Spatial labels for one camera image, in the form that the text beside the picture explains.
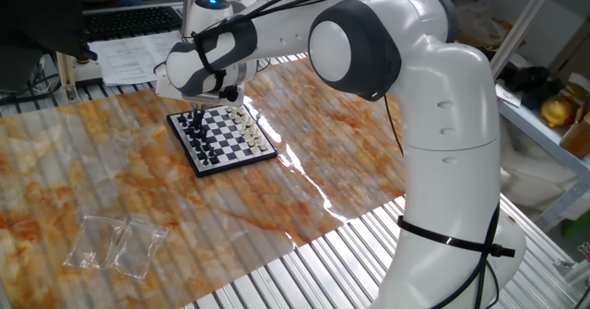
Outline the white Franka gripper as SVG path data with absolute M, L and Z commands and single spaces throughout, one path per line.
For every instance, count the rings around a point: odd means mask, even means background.
M 170 83 L 163 63 L 160 63 L 154 68 L 154 74 L 158 79 L 156 84 L 156 94 L 161 98 L 187 101 L 193 105 L 205 104 L 207 107 L 215 107 L 219 105 L 239 107 L 243 104 L 243 98 L 245 95 L 245 86 L 243 83 L 236 86 L 222 88 L 221 91 L 190 97 L 183 95 Z M 203 117 L 203 105 L 199 108 L 194 108 L 192 127 L 195 130 L 202 130 Z

